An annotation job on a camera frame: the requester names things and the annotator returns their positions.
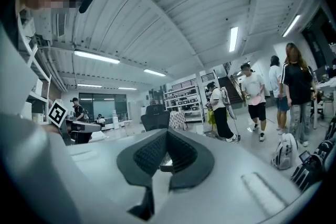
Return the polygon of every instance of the woman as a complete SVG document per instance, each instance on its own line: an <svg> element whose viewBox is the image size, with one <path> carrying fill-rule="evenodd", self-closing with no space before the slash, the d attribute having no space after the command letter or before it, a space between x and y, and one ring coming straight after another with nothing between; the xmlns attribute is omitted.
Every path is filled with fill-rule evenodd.
<svg viewBox="0 0 336 224"><path fill-rule="evenodd" d="M226 138L227 142L232 142L233 140L238 139L238 136L233 134L229 125L227 125L226 108L222 102L222 92L215 86L214 82L210 82L207 85L207 88L212 93L210 97L210 104L214 111L218 135Z"/></svg>
<svg viewBox="0 0 336 224"><path fill-rule="evenodd" d="M286 46L286 60L282 68L281 83L285 85L287 102L290 107L289 133L296 136L300 125L300 118L304 125L304 132L299 132L299 140L304 147L308 146L309 120L311 107L311 91L313 98L317 96L313 76L309 71L306 61L294 43Z"/></svg>
<svg viewBox="0 0 336 224"><path fill-rule="evenodd" d="M281 67L280 67L280 61L279 57L276 55L273 55L271 57L271 68L268 72L269 81L271 84L271 88L275 97L275 101L278 108L277 113L277 121L278 121L278 128L279 131L278 134L283 134L286 132L285 126L287 121L287 111L289 110L288 102L287 102L287 96L285 93L285 90L283 89L280 92L280 80L281 80Z"/></svg>

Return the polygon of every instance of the staircase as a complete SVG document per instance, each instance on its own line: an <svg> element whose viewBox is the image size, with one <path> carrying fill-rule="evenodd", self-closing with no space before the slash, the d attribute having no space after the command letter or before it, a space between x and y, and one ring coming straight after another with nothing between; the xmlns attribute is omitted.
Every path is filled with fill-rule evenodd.
<svg viewBox="0 0 336 224"><path fill-rule="evenodd" d="M220 87L226 88L231 104L237 104L243 102L239 93L237 92L236 88L233 86L232 82L228 77L219 78L218 82Z"/></svg>

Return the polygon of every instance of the white t-shirt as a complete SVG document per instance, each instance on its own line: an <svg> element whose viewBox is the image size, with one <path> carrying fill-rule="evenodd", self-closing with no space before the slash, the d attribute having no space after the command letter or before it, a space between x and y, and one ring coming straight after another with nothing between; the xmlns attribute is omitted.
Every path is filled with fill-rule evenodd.
<svg viewBox="0 0 336 224"><path fill-rule="evenodd" d="M212 109L215 111L218 108L224 108L224 104L222 102L222 93L219 88L215 88L212 91L211 97L210 97L210 104L212 105Z"/></svg>
<svg viewBox="0 0 336 224"><path fill-rule="evenodd" d="M262 79L261 75L252 73L251 76L245 77L242 81L241 90L250 94L250 99L246 100L248 105L252 105L252 98L257 96L260 93L261 85L264 85L264 80ZM261 101L260 103L266 102L264 91L260 94Z"/></svg>
<svg viewBox="0 0 336 224"><path fill-rule="evenodd" d="M273 95L275 98L278 98L278 95L280 93L278 79L282 75L282 68L279 66L271 66L268 75L269 75L269 82L271 83L271 87L273 90ZM283 87L282 89L282 96L286 96L285 87Z"/></svg>

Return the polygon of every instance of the glass wall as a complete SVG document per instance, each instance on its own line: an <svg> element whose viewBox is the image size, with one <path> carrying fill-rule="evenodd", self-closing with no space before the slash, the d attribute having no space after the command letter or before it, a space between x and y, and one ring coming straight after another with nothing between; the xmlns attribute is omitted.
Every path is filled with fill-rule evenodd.
<svg viewBox="0 0 336 224"><path fill-rule="evenodd" d="M79 103L88 111L90 122L95 121L98 114L111 118L114 110L119 121L128 118L126 94L80 93Z"/></svg>

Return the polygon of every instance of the long hair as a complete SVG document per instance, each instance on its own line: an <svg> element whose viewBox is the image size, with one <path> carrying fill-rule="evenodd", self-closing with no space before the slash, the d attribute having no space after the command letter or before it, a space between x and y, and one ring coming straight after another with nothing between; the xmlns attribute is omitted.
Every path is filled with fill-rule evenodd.
<svg viewBox="0 0 336 224"><path fill-rule="evenodd" d="M272 66L280 66L280 61L279 61L279 57L276 55L273 55L271 57L271 67Z"/></svg>
<svg viewBox="0 0 336 224"><path fill-rule="evenodd" d="M296 52L298 53L298 60L297 60L297 62L298 62L298 64L299 64L299 66L303 69L303 71L308 71L307 63L306 63L306 61L303 59L300 50L299 50L298 47L297 47L294 43L292 43L292 42L288 43L287 46L286 46L286 55L287 55L287 57L286 57L286 59L285 59L285 63L287 63L287 64L289 64L289 65L291 64L290 61L289 61L289 53L290 53L292 50L296 50Z"/></svg>

